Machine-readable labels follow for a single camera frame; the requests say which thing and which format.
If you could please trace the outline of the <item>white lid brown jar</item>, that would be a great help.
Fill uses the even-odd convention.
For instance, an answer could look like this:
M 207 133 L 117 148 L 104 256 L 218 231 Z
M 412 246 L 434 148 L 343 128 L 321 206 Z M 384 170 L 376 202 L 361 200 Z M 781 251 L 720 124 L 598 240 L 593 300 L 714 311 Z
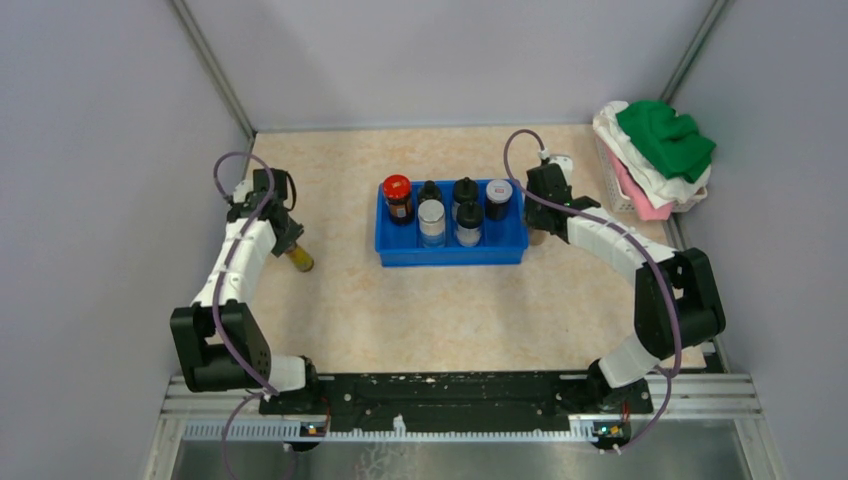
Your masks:
M 501 221 L 506 218 L 509 203 L 513 195 L 512 184 L 505 179 L 494 179 L 485 188 L 485 215 L 491 221 Z

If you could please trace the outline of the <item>black pourer cap grain jar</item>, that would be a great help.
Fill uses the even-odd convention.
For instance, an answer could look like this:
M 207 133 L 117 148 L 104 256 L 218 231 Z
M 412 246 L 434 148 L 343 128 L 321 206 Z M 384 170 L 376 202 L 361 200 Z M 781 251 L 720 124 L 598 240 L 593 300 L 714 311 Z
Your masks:
M 452 199 L 455 206 L 459 206 L 465 202 L 476 202 L 478 196 L 479 185 L 475 180 L 464 177 L 454 182 Z

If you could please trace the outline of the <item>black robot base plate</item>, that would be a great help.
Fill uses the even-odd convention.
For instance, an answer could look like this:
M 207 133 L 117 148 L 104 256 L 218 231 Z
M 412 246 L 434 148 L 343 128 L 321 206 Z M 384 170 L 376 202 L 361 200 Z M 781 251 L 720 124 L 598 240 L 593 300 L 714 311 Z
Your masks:
M 618 389 L 602 376 L 577 370 L 460 371 L 319 374 L 302 390 L 260 402 L 262 415 L 375 412 L 378 407 L 519 406 L 532 412 L 563 408 L 568 414 L 648 414 L 654 402 L 642 379 Z

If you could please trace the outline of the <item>silver cap white bead jar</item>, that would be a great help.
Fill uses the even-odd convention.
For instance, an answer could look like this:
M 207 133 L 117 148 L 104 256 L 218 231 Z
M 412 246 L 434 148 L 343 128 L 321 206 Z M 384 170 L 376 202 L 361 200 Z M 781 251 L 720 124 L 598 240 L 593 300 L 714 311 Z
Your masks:
M 418 207 L 419 239 L 423 248 L 446 245 L 445 208 L 440 200 L 429 199 Z

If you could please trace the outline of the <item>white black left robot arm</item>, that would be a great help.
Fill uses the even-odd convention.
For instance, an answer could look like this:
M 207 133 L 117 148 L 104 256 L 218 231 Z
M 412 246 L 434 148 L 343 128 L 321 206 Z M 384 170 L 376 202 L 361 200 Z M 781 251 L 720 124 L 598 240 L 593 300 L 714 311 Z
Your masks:
M 304 357 L 273 355 L 250 311 L 269 256 L 292 250 L 303 233 L 285 201 L 296 191 L 288 172 L 257 169 L 230 196 L 225 238 L 201 291 L 173 310 L 169 325 L 180 368 L 192 392 L 263 389 L 282 393 L 297 413 L 319 404 Z

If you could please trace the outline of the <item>pink cap bottle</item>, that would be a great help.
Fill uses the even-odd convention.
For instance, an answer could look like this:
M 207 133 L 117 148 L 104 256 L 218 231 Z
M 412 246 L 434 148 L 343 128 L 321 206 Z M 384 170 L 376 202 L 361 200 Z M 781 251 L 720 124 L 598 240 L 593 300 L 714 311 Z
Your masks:
M 538 229 L 529 229 L 528 230 L 528 241 L 530 246 L 540 246 L 542 245 L 549 234 L 544 230 Z

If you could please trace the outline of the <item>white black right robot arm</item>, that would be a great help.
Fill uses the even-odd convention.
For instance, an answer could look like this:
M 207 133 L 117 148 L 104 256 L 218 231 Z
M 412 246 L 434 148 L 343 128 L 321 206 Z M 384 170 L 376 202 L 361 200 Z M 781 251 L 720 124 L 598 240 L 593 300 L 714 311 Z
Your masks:
M 593 364 L 598 377 L 586 385 L 589 404 L 612 412 L 626 400 L 626 386 L 662 361 L 680 359 L 683 349 L 722 333 L 726 318 L 703 251 L 655 242 L 596 200 L 574 197 L 567 182 L 570 166 L 567 160 L 547 160 L 528 170 L 525 222 L 591 253 L 634 289 L 634 332 Z

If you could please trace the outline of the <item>yellow label oil bottle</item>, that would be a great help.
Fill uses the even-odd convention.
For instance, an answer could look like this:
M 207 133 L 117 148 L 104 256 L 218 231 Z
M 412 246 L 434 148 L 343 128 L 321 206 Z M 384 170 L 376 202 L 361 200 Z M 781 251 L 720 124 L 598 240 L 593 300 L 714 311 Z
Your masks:
M 306 273 L 314 268 L 315 260 L 312 255 L 297 243 L 287 248 L 284 255 L 299 272 Z

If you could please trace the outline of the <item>red cap brown sauce bottle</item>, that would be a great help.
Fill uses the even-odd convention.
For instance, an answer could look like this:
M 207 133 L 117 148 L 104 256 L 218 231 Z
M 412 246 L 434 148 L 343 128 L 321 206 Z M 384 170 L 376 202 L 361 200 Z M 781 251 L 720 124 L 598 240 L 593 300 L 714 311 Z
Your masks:
M 414 220 L 412 185 L 406 176 L 401 174 L 388 176 L 383 181 L 382 193 L 389 219 L 394 224 L 407 225 Z

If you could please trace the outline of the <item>blue plastic divided bin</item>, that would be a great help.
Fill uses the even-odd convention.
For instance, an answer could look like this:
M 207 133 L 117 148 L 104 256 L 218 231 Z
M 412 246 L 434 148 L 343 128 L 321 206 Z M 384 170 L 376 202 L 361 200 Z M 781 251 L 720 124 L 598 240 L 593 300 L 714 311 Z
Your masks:
M 519 264 L 528 248 L 528 233 L 522 221 L 522 195 L 511 196 L 502 220 L 483 219 L 481 239 L 477 245 L 465 247 L 456 239 L 456 221 L 452 216 L 453 180 L 437 180 L 446 207 L 446 243 L 442 247 L 426 247 L 418 224 L 399 225 L 390 219 L 389 204 L 383 185 L 377 187 L 374 227 L 374 249 L 384 267 L 470 266 Z

